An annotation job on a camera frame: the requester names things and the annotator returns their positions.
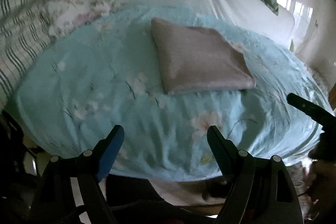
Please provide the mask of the beige knit sweater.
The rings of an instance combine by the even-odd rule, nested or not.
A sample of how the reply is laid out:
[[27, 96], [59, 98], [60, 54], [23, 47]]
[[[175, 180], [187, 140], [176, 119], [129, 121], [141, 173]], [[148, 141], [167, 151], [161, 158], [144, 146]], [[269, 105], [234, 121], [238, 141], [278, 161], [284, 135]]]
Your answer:
[[167, 94], [256, 86], [244, 55], [213, 28], [179, 26], [154, 18], [151, 34]]

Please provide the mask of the light blue floral bedsheet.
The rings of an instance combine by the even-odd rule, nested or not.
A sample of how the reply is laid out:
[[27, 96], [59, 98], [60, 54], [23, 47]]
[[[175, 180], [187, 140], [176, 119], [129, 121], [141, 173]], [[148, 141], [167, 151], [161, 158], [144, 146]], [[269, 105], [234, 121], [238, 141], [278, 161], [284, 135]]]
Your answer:
[[[166, 94], [153, 18], [217, 30], [244, 55], [256, 87]], [[271, 39], [186, 8], [131, 6], [55, 42], [5, 109], [52, 155], [76, 157], [119, 124], [125, 139], [113, 174], [198, 181], [221, 175], [206, 139], [211, 125], [253, 156], [304, 159], [321, 126], [287, 103], [289, 93], [331, 110], [304, 63]]]

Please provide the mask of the white floral quilt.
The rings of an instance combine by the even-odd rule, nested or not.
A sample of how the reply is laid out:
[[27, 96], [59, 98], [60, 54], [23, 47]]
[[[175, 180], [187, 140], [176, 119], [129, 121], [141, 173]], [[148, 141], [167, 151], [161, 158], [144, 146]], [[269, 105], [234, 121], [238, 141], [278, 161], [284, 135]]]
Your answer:
[[120, 3], [115, 0], [51, 0], [45, 7], [50, 19], [50, 36], [61, 38], [115, 12]]

